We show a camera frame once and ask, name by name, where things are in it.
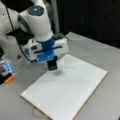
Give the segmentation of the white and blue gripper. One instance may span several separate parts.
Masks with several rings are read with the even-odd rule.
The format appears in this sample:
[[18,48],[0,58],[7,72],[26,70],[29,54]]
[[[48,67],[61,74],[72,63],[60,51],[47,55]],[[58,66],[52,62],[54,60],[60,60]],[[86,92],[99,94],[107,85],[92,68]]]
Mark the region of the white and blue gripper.
[[67,38],[56,40],[52,37],[44,42],[32,38],[28,41],[29,58],[31,61],[37,61],[38,63],[53,60],[55,56],[60,56],[69,51],[67,42]]

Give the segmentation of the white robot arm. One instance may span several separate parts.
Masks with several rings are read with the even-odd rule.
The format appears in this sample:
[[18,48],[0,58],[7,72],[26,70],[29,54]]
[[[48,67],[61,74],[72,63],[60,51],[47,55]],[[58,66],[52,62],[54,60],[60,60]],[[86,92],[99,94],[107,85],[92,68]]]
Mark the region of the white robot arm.
[[56,39],[50,23],[51,6],[38,0],[33,6],[19,14],[19,25],[34,35],[28,41],[31,61],[47,62],[68,52],[67,39]]

